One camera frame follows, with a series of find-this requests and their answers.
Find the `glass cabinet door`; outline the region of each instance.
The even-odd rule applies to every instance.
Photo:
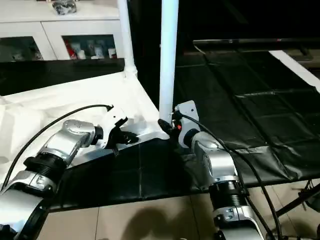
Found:
[[[62,36],[70,59],[116,59],[114,36],[68,35]]]
[[[32,36],[0,38],[0,63],[43,59]]]
[[[42,26],[58,60],[124,57],[119,19],[48,21]]]

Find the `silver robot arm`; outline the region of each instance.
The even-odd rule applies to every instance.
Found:
[[[65,121],[62,129],[35,157],[24,161],[26,169],[0,192],[0,239],[35,240],[47,218],[59,181],[80,148],[90,145],[98,149],[113,148],[118,142],[138,141],[135,134],[120,130],[127,120],[121,109],[113,107],[101,126],[78,120]]]
[[[173,116],[182,114],[199,120],[192,100],[177,105],[174,110]],[[231,155],[213,136],[200,131],[199,126],[190,119],[173,119],[171,124],[160,120],[161,128],[169,135],[175,135],[173,137],[177,138],[183,148],[190,148],[206,169],[214,224],[219,229],[214,239],[263,240],[254,212],[247,204]]]

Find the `black cloth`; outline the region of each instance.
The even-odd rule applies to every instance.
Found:
[[[30,62],[26,68],[19,63],[19,71],[13,71],[15,63],[3,63],[0,94],[112,73],[108,64],[95,63]],[[86,64],[90,73],[84,73]],[[159,62],[146,59],[139,69],[142,86],[158,106]],[[57,76],[58,82],[46,81]],[[177,57],[174,104],[188,100],[195,101],[200,121],[248,158],[265,184],[320,177],[320,95],[268,52]],[[257,186],[248,166],[233,157],[247,186]],[[205,193],[208,186],[196,170],[201,165],[188,150],[153,139],[117,158],[110,154],[68,169],[52,211]]]

